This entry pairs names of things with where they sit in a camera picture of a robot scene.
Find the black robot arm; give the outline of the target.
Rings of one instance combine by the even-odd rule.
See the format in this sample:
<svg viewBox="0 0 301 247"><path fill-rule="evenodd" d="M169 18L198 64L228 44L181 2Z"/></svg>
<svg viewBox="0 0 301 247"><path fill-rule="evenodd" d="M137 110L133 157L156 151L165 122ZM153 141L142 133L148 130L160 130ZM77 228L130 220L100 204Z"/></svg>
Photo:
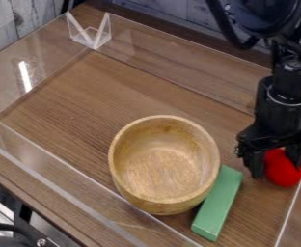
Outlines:
<svg viewBox="0 0 301 247"><path fill-rule="evenodd" d="M241 50L270 48L272 74L257 83L253 123L237 134L236 155L253 178L265 153L282 149L301 167L301 0L205 0L225 39Z"/></svg>

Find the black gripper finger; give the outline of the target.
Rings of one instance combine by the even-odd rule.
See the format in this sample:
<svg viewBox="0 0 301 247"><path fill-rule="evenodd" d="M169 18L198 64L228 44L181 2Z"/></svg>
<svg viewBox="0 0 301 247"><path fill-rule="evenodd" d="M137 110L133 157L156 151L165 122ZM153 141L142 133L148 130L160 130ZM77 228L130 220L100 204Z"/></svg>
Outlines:
<svg viewBox="0 0 301 247"><path fill-rule="evenodd" d="M293 167L298 169L301 167L301 142L288 145L284 152L293 164Z"/></svg>
<svg viewBox="0 0 301 247"><path fill-rule="evenodd" d="M246 151L244 154L244 164L253 178L264 178L264 160L264 151Z"/></svg>

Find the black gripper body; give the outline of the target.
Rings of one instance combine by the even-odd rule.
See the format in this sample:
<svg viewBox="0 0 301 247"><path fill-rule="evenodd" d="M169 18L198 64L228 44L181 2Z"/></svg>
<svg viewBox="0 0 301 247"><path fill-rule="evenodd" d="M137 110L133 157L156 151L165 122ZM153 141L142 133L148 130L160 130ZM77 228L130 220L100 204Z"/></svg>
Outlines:
<svg viewBox="0 0 301 247"><path fill-rule="evenodd" d="M301 101L280 98L273 77L258 82L253 114L253 123L237 135L237 157L301 142Z"/></svg>

